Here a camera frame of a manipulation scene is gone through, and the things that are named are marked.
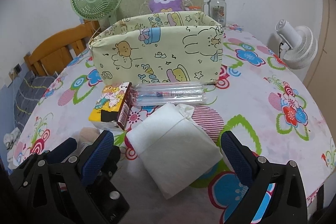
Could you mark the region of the cartoon tissue pack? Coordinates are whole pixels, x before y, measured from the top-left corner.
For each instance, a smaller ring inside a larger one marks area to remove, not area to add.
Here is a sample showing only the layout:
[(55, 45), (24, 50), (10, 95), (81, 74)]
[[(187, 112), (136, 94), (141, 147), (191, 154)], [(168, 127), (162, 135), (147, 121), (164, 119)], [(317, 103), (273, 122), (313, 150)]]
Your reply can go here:
[(131, 108), (130, 89), (131, 82), (105, 86), (88, 120), (101, 130), (124, 130)]

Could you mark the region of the white cloth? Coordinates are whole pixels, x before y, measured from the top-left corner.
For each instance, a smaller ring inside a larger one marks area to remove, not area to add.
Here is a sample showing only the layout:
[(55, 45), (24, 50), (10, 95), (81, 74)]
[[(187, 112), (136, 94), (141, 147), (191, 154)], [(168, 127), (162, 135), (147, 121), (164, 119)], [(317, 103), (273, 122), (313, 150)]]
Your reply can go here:
[(166, 199), (223, 158), (220, 148), (192, 119), (194, 110), (191, 105), (166, 103), (126, 135)]

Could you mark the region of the clear plastic pen bag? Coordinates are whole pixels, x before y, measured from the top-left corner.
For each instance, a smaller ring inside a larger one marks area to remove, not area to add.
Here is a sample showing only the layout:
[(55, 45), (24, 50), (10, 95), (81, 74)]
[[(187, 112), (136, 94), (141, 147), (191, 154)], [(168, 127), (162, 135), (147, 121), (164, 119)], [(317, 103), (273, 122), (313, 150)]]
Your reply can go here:
[(166, 103), (199, 105), (206, 101), (205, 87), (199, 82), (139, 84), (131, 87), (134, 106), (162, 106)]

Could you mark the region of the white crumpled clothes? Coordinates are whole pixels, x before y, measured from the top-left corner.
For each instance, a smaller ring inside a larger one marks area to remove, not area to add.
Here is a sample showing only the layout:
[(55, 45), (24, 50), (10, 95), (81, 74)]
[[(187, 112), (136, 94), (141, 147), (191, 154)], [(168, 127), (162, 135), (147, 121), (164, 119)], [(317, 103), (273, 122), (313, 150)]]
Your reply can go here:
[(13, 147), (14, 147), (15, 144), (17, 144), (20, 135), (21, 135), (21, 131), (17, 127), (15, 129), (13, 129), (13, 131), (11, 133), (6, 133), (4, 135), (3, 143), (6, 147), (7, 160), (13, 158), (13, 153), (14, 153), (13, 152)]

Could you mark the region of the grey plaid pillow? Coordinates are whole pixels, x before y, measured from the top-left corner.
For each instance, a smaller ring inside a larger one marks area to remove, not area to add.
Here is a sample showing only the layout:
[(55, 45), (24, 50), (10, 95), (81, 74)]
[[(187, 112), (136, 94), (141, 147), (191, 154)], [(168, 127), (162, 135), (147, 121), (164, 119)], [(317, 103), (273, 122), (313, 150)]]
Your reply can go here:
[(14, 100), (14, 124), (20, 132), (23, 131), (35, 106), (55, 79), (55, 75), (36, 76), (32, 71), (26, 73)]

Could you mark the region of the floral tablecloth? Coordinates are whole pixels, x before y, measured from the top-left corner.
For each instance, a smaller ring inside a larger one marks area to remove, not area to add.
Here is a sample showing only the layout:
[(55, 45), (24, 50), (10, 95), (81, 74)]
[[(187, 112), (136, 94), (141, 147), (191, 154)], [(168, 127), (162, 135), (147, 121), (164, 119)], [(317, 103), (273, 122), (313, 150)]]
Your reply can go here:
[[(335, 144), (323, 115), (304, 84), (274, 52), (236, 25), (224, 34), (219, 81), (207, 88), (207, 103), (195, 109), (195, 118), (215, 142), (230, 130), (271, 162), (294, 160), (311, 204), (335, 167)], [(52, 84), (42, 84), (45, 91), (29, 112), (13, 164), (91, 127), (88, 117), (103, 87), (89, 51), (75, 57)], [(165, 199), (127, 133), (116, 131), (114, 142), (121, 160), (113, 183), (130, 205), (123, 223), (223, 223), (246, 192), (227, 162), (220, 161), (191, 186)]]

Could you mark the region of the yellow cartoon fabric storage box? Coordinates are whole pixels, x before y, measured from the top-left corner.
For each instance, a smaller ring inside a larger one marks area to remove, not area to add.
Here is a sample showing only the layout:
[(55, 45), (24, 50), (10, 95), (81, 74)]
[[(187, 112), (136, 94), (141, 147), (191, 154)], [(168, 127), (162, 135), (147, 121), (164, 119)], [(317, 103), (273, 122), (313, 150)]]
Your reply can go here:
[(119, 20), (88, 47), (107, 85), (217, 82), (223, 26), (201, 11), (170, 11)]

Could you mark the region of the white standing fan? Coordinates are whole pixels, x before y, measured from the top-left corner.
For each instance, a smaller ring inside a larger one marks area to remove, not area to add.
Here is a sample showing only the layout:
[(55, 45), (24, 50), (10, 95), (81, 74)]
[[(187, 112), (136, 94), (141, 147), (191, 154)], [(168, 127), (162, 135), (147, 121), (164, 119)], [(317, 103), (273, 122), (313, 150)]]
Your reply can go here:
[(280, 60), (303, 81), (318, 52), (318, 43), (312, 30), (307, 26), (293, 27), (285, 19), (278, 21), (275, 30), (281, 38)]

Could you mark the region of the purple plush toy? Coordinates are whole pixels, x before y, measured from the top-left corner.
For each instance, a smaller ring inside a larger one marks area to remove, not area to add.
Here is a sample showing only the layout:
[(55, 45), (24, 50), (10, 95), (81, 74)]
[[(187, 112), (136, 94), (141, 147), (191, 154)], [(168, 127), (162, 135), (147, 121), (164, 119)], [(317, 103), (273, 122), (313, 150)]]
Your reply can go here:
[(183, 11), (182, 0), (150, 0), (149, 9), (152, 13)]

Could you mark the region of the glass mason jar mug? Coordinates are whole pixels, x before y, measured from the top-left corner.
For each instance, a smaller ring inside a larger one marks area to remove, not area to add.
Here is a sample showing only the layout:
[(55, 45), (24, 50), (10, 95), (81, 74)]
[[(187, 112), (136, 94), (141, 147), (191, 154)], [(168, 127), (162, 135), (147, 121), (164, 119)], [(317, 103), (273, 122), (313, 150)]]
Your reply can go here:
[(208, 0), (203, 3), (202, 11), (206, 12), (207, 15), (213, 18), (216, 22), (221, 24), (223, 27), (226, 26), (226, 15), (227, 15), (227, 4), (226, 0)]

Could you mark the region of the wall power socket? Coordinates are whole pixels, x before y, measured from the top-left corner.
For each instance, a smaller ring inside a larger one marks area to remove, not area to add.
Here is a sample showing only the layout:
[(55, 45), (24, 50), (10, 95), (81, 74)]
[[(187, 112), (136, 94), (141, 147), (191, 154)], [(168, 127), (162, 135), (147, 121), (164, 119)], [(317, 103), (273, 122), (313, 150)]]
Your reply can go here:
[(19, 64), (14, 67), (14, 72), (18, 75), (22, 71), (22, 68)]

